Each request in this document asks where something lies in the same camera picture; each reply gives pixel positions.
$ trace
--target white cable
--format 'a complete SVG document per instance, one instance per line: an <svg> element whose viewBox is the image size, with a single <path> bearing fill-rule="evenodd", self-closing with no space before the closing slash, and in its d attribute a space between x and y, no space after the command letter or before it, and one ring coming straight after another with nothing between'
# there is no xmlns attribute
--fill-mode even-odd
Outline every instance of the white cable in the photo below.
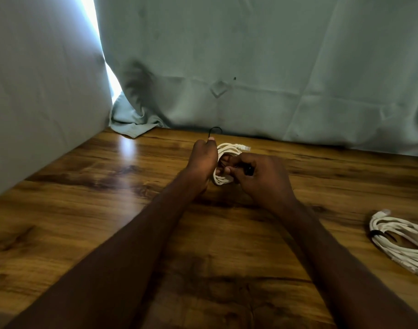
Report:
<svg viewBox="0 0 418 329"><path fill-rule="evenodd" d="M369 222L371 231L379 230L384 232L393 232L406 238L418 247L418 225L404 219L390 217L389 210L382 210L372 216ZM393 261L418 275L418 249L404 248L391 243L384 235L372 236L372 242L385 252Z"/></svg>
<svg viewBox="0 0 418 329"><path fill-rule="evenodd" d="M217 149L218 149L218 160L220 160L220 158L224 154L237 156L240 153L242 153L241 150L250 151L249 146L245 146L242 144L231 144L231 143L221 143L219 146L217 146ZM233 181L233 178L231 176L221 177L221 176L216 175L215 174L216 171L217 169L215 169L215 171L213 172L213 181L215 182L216 185L220 186L220 185L224 185L225 183L229 183Z"/></svg>

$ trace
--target table surface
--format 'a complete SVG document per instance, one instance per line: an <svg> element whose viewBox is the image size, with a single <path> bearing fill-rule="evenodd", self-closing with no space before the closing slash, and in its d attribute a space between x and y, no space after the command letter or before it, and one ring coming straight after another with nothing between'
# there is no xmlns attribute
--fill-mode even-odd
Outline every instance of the table surface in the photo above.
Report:
<svg viewBox="0 0 418 329"><path fill-rule="evenodd" d="M0 316L9 318L129 222L186 166L206 134L106 130L0 196ZM418 223L418 159L215 135L283 157L297 197L418 311L418 277L377 250L378 210ZM242 193L209 185L185 211L153 273L141 328L334 327L288 233Z"/></svg>

